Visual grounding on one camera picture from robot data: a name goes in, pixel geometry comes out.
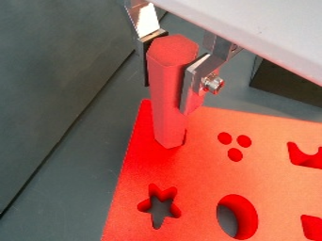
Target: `metal plate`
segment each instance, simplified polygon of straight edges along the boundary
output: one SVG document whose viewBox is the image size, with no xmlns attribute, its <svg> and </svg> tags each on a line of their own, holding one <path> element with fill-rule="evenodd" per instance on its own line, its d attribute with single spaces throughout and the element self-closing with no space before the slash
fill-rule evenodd
<svg viewBox="0 0 322 241">
<path fill-rule="evenodd" d="M 322 2 L 150 0 L 322 85 Z"/>
</svg>

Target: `red board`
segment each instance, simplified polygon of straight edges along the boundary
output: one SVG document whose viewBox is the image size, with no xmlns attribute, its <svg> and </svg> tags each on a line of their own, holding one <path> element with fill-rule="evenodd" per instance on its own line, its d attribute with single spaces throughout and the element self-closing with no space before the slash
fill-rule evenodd
<svg viewBox="0 0 322 241">
<path fill-rule="evenodd" d="M 102 240 L 322 240 L 321 146 L 321 123 L 201 107 L 185 144 L 165 149 L 145 101 Z M 153 196 L 174 199 L 160 229 L 145 212 Z M 218 204 L 238 218 L 236 237 Z"/>
</svg>

